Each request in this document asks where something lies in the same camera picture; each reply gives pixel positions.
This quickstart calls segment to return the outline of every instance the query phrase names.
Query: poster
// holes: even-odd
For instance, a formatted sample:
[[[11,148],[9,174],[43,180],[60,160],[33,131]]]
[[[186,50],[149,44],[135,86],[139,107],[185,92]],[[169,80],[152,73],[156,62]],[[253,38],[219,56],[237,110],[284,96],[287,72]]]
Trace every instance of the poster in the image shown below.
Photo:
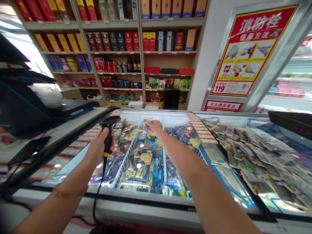
[[[296,6],[237,15],[211,95],[247,97]]]
[[[239,112],[242,103],[208,100],[205,111]]]

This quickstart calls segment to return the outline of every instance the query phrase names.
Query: plastic bag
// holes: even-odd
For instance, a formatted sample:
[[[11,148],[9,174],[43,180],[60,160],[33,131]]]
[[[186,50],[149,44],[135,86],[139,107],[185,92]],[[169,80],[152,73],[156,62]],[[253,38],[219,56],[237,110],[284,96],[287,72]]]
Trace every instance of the plastic bag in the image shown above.
[[[63,95],[56,84],[33,84],[28,87],[47,108],[56,108],[62,105]]]

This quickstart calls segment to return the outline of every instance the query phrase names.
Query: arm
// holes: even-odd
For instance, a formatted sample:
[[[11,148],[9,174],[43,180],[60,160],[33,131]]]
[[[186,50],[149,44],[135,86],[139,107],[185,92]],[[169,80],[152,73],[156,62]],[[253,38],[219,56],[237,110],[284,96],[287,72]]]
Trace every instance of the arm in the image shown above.
[[[87,187],[96,166],[101,164],[103,160],[104,140],[108,132],[108,128],[105,128],[102,133],[99,131],[96,134],[90,142],[85,157],[59,184],[59,191],[76,194]],[[83,194],[66,199],[51,193],[13,230],[12,234],[63,233],[82,196]]]
[[[196,153],[162,130],[159,121],[148,125],[187,182],[205,233],[261,233]]]

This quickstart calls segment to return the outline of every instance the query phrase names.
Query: barcode scanner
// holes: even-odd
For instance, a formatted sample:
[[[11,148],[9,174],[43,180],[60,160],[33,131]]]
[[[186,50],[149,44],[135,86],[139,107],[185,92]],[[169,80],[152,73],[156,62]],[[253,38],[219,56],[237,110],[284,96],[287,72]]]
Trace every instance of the barcode scanner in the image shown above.
[[[107,127],[109,129],[109,133],[105,139],[105,148],[104,148],[104,152],[103,152],[103,157],[108,157],[110,155],[112,155],[112,151],[110,150],[111,147],[111,141],[113,139],[111,133],[112,133],[112,126],[114,123],[117,123],[121,120],[120,116],[118,115],[112,115],[112,116],[108,116],[105,117],[103,119],[101,119],[98,123],[99,125],[101,125],[102,127],[102,131],[104,130],[105,127]]]

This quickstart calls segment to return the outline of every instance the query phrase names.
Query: person's left hand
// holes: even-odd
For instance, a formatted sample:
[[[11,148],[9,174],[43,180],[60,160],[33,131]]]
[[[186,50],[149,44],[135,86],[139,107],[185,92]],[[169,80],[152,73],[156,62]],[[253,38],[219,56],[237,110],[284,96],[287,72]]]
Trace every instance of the person's left hand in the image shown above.
[[[103,161],[103,152],[105,148],[104,141],[109,133],[108,128],[104,128],[103,132],[99,130],[94,136],[93,140],[90,142],[89,149],[85,155],[85,158],[90,162],[94,163],[95,166],[98,166]],[[114,150],[114,137],[111,140],[110,150]]]

